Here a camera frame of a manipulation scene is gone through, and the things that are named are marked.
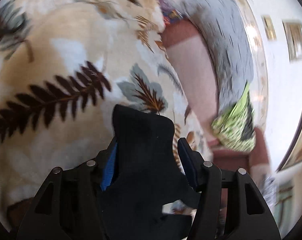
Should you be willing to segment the grey quilted pillow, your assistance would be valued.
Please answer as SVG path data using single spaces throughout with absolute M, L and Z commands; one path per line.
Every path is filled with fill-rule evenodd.
M 184 13 L 199 29 L 216 71 L 218 112 L 233 106 L 254 78 L 253 56 L 234 0 L 184 0 Z

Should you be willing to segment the leaf pattern fleece blanket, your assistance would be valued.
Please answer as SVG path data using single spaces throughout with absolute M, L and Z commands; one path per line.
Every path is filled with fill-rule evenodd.
M 0 222 L 55 166 L 73 168 L 110 142 L 126 105 L 174 124 L 212 158 L 160 34 L 158 0 L 0 0 Z

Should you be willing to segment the green patterned folded cloth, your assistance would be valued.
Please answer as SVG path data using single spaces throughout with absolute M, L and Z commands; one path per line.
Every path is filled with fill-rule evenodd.
M 242 96 L 236 104 L 215 118 L 211 124 L 214 135 L 227 149 L 240 152 L 250 152 L 255 147 L 255 130 L 253 137 L 249 140 L 242 141 L 240 139 L 247 116 L 246 104 L 248 99 L 250 99 L 250 94 L 249 84 L 247 83 Z

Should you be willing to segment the dark grey ribbed garment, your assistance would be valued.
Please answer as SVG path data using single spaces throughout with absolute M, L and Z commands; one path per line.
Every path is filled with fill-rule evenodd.
M 254 133 L 254 123 L 253 123 L 253 115 L 254 115 L 254 110 L 253 107 L 251 106 L 250 99 L 247 100 L 246 104 L 246 119 L 244 123 L 244 128 L 241 134 L 240 139 L 242 141 L 249 140 L 250 138 L 253 137 Z

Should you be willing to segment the colourful printed packet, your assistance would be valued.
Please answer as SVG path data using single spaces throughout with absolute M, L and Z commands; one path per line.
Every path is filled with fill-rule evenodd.
M 185 18 L 178 6 L 172 0 L 159 0 L 159 4 L 166 26 Z

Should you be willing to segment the black pants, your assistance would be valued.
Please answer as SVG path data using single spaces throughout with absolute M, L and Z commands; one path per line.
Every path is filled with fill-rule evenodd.
M 176 200 L 196 208 L 200 195 L 188 185 L 173 156 L 174 124 L 165 116 L 116 105 L 114 173 L 101 193 L 110 239 L 184 239 L 192 217 L 165 215 Z

